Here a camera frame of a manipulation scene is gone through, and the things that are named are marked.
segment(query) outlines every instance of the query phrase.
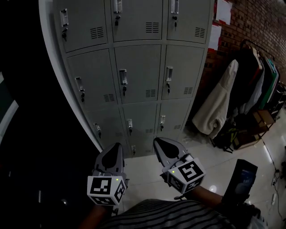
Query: white curved edge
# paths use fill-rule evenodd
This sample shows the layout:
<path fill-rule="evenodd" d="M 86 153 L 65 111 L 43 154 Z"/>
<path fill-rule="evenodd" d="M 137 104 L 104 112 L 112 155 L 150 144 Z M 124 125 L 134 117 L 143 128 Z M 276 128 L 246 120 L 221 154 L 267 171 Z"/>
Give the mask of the white curved edge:
<path fill-rule="evenodd" d="M 10 124 L 10 121 L 12 120 L 14 114 L 16 113 L 17 109 L 18 109 L 18 104 L 17 102 L 14 100 L 10 107 L 8 108 L 8 110 L 6 111 L 4 117 L 2 118 L 1 122 L 0 122 L 0 144 L 2 141 L 2 138 L 4 137 L 4 134 Z"/>
<path fill-rule="evenodd" d="M 84 118 L 84 115 L 81 112 L 79 105 L 77 104 L 74 94 L 69 87 L 65 67 L 63 60 L 61 59 L 62 56 L 60 54 L 59 46 L 57 45 L 52 0 L 39 0 L 39 15 L 46 50 L 48 52 L 50 62 L 58 79 L 59 85 L 63 91 L 63 94 L 65 95 L 67 102 L 71 106 L 72 111 L 75 113 L 84 131 L 87 133 L 99 152 L 101 152 L 102 148 L 94 137 L 93 132 L 91 131 L 86 119 Z"/>

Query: tiled floor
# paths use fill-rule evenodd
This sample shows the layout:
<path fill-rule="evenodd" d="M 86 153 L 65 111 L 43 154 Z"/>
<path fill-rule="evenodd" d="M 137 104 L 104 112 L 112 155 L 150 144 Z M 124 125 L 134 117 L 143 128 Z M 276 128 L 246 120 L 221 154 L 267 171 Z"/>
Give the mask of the tiled floor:
<path fill-rule="evenodd" d="M 237 159 L 245 159 L 258 166 L 257 178 L 250 191 L 249 203 L 257 206 L 267 219 L 269 228 L 281 228 L 283 223 L 278 215 L 278 199 L 271 205 L 275 193 L 271 186 L 274 166 L 281 168 L 285 160 L 286 146 L 286 112 L 280 113 L 280 119 L 263 136 L 263 141 L 256 145 L 234 151 L 233 154 L 214 148 L 204 138 L 192 136 L 187 129 L 181 136 L 181 143 L 193 157 L 198 157 L 206 169 L 206 177 L 202 186 L 223 195 L 231 179 Z M 156 155 L 147 157 L 128 158 L 125 160 L 129 187 L 125 192 L 120 206 L 120 212 L 126 211 L 144 199 L 173 200 L 180 195 L 174 188 L 169 187 L 160 177 L 162 165 Z M 276 185 L 279 193 L 280 213 L 286 218 L 286 182 L 279 179 Z"/>

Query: locker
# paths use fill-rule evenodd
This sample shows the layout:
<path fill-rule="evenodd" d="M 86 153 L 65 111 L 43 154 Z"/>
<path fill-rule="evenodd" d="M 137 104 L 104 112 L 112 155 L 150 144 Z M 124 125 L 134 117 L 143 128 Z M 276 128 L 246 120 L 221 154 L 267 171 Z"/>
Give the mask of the locker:
<path fill-rule="evenodd" d="M 90 125 L 102 148 L 119 142 L 126 146 L 118 108 L 87 112 Z"/>
<path fill-rule="evenodd" d="M 76 96 L 85 110 L 117 104 L 108 49 L 69 57 L 67 61 Z"/>
<path fill-rule="evenodd" d="M 161 39 L 162 5 L 162 0 L 111 0 L 114 42 Z"/>
<path fill-rule="evenodd" d="M 157 100 L 160 52 L 161 45 L 115 48 L 122 103 Z"/>
<path fill-rule="evenodd" d="M 167 46 L 162 92 L 163 100 L 192 97 L 203 52 L 203 48 Z"/>
<path fill-rule="evenodd" d="M 209 13 L 210 0 L 169 0 L 167 39 L 204 44 Z"/>
<path fill-rule="evenodd" d="M 104 0 L 59 0 L 57 3 L 65 52 L 107 43 Z"/>
<path fill-rule="evenodd" d="M 131 137 L 130 147 L 133 157 L 143 157 L 153 154 L 153 136 L 136 138 Z"/>
<path fill-rule="evenodd" d="M 190 99 L 165 100 L 161 103 L 158 137 L 177 140 L 189 108 Z"/>
<path fill-rule="evenodd" d="M 157 104 L 134 103 L 123 106 L 129 137 L 144 137 L 154 134 Z"/>

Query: paper on wall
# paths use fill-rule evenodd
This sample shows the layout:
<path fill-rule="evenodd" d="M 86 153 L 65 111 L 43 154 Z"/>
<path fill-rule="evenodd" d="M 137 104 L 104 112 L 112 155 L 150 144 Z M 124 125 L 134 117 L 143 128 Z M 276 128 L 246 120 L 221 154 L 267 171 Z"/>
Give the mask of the paper on wall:
<path fill-rule="evenodd" d="M 222 31 L 221 26 L 218 26 L 218 25 L 212 25 L 211 26 L 209 48 L 214 49 L 214 50 L 218 49 L 219 37 L 220 37 L 221 31 Z"/>
<path fill-rule="evenodd" d="M 231 8 L 232 3 L 225 0 L 218 0 L 216 8 L 216 20 L 223 21 L 229 25 L 231 23 Z"/>

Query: white jacket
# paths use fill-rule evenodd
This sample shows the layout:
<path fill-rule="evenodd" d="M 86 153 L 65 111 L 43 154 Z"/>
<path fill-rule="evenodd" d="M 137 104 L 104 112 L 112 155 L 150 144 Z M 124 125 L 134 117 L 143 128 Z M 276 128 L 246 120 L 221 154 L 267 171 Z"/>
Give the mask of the white jacket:
<path fill-rule="evenodd" d="M 238 62 L 233 60 L 222 78 L 193 117 L 196 128 L 211 139 L 222 129 L 226 118 L 231 89 L 236 78 Z"/>

